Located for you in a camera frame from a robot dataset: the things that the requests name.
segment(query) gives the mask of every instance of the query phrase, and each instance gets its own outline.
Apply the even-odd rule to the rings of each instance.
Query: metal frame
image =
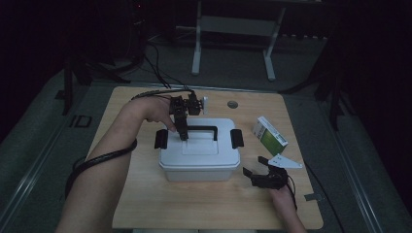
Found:
[[[199,74],[200,57],[202,52],[200,42],[202,31],[267,36],[270,37],[270,43],[267,49],[263,51],[263,60],[266,66],[267,78],[270,81],[274,81],[276,77],[270,55],[272,54],[273,47],[275,46],[285,11],[286,7],[283,7],[276,21],[233,17],[210,17],[202,15],[201,1],[197,1],[196,45],[194,48],[191,73],[193,75]]]

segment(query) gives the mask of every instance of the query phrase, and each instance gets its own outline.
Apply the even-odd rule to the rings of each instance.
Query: wooden tabletop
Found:
[[[138,93],[152,90],[141,87],[116,87],[102,117],[90,149],[94,148],[120,108]],[[255,174],[266,175],[267,167],[258,156],[273,157],[252,133],[257,118],[266,117],[288,140],[282,155],[303,164],[288,110],[283,97],[275,93],[198,89],[198,98],[209,98],[208,115],[189,117],[230,118],[241,129],[245,146],[239,148],[240,165],[227,182],[171,183],[158,164],[155,132],[161,123],[144,122],[132,154],[126,184],[115,213],[115,228],[164,229],[281,229],[266,189],[254,187],[242,173],[246,167]],[[173,93],[188,98],[187,92]],[[238,107],[230,109],[228,101]],[[312,194],[306,168],[287,169],[296,187],[298,214],[307,229],[319,229],[323,220],[316,201],[306,201]]]

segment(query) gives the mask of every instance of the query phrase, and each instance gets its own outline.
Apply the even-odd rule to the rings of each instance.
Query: gray carpet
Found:
[[[277,80],[270,83],[265,77],[260,50],[205,48],[200,75],[193,77],[192,48],[156,44],[159,68],[187,85],[259,91],[277,91],[303,81],[323,46],[318,40],[279,40],[276,55],[272,56]],[[148,58],[153,62],[154,51],[148,48]],[[132,80],[130,85],[158,86],[147,62],[142,68],[123,76]],[[62,116],[63,102],[54,99],[62,83],[61,74],[51,79],[0,147],[1,210],[7,207],[36,158],[45,160],[37,182],[13,212],[6,232],[53,232],[71,166],[88,152],[111,91],[117,85],[104,79],[93,82],[91,87],[76,85],[76,104],[69,116]],[[341,232],[339,222],[345,232],[408,232],[412,229],[411,217],[359,120],[349,114],[340,116],[339,132],[331,130],[326,120],[328,103],[315,101],[315,88],[312,85],[284,96],[303,158],[314,172],[309,173],[312,185],[324,198],[319,201],[324,227],[311,232]],[[90,127],[71,126],[74,116],[92,117]],[[355,177],[348,172],[348,166],[356,171]],[[366,209],[373,210],[375,216],[363,210],[362,200],[369,201],[370,208]],[[378,219],[378,223],[370,223],[371,218]]]

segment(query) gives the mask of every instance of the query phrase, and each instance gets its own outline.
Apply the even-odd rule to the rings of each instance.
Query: black cable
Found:
[[[313,175],[313,177],[315,178],[315,180],[316,180],[316,182],[318,183],[319,187],[321,188],[322,192],[324,193],[325,199],[326,199],[327,202],[329,203],[330,207],[332,208],[333,214],[334,214],[335,217],[336,217],[336,220],[337,220],[337,223],[339,224],[340,230],[342,231],[342,233],[344,233],[345,230],[344,230],[344,228],[343,228],[343,224],[342,224],[342,222],[340,221],[340,219],[339,219],[339,217],[338,217],[338,215],[337,215],[337,212],[336,212],[336,210],[334,209],[332,203],[330,202],[330,199],[329,199],[329,197],[327,196],[327,193],[325,192],[324,187],[322,186],[322,184],[321,184],[321,182],[319,181],[319,179],[318,179],[318,177],[316,176],[316,174],[313,172],[312,168],[306,163],[306,161],[303,160],[303,162],[304,162],[305,166],[308,168],[309,172],[310,172],[310,173]]]
[[[294,185],[294,180],[292,179],[291,176],[288,175],[288,177],[289,177],[289,179],[291,180],[291,182],[293,184],[293,195],[295,195],[296,194],[296,186]]]
[[[78,158],[78,159],[73,163],[72,172],[73,172],[74,170],[76,170],[76,168],[78,167],[78,164],[79,164],[81,161],[85,161],[85,159],[86,159],[85,156],[82,156],[81,158]]]
[[[146,91],[146,92],[140,93],[140,94],[134,96],[133,98],[131,98],[131,100],[141,98],[141,97],[160,96],[160,94],[183,92],[183,91],[188,91],[191,94],[194,94],[194,90],[192,90],[192,89],[151,90],[151,91]]]
[[[91,160],[88,160],[86,162],[84,162],[83,164],[81,164],[80,166],[76,167],[75,170],[70,174],[69,178],[67,179],[66,182],[66,190],[65,190],[65,197],[67,198],[67,196],[70,193],[70,190],[72,189],[73,183],[75,182],[76,178],[86,169],[95,166],[97,164],[100,164],[102,162],[106,162],[109,161],[111,159],[120,157],[122,155],[125,155],[133,150],[135,150],[137,147],[137,140],[135,139],[133,141],[133,143],[131,144],[130,147],[126,148],[126,149],[122,149],[122,150],[116,150],[113,152],[109,152],[103,155],[100,155],[98,157],[92,158]]]
[[[291,186],[288,183],[286,184],[286,187],[291,192],[291,197],[292,197],[292,200],[293,200],[294,209],[297,210],[295,193],[294,193],[294,191],[292,190]]]
[[[148,63],[151,65],[152,69],[154,70],[154,74],[156,75],[156,77],[160,80],[161,83],[163,83],[163,85],[167,85],[166,88],[170,88],[170,84],[167,83],[167,81],[161,76],[160,72],[162,74],[164,74],[166,76],[166,78],[173,80],[177,83],[179,83],[180,85],[182,85],[184,88],[188,88],[184,83],[182,83],[181,81],[172,78],[171,76],[167,75],[164,71],[160,70],[160,68],[158,67],[158,61],[159,61],[159,52],[158,52],[158,48],[153,44],[148,42],[148,45],[153,47],[156,53],[156,58],[155,58],[155,65],[152,64],[152,62],[149,60],[149,58],[145,55],[145,59],[148,61]]]

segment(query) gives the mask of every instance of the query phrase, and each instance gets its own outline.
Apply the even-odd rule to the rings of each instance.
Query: human hand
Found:
[[[137,118],[148,122],[162,122],[166,127],[175,132],[176,127],[169,115],[170,96],[151,96],[137,98],[124,106]]]

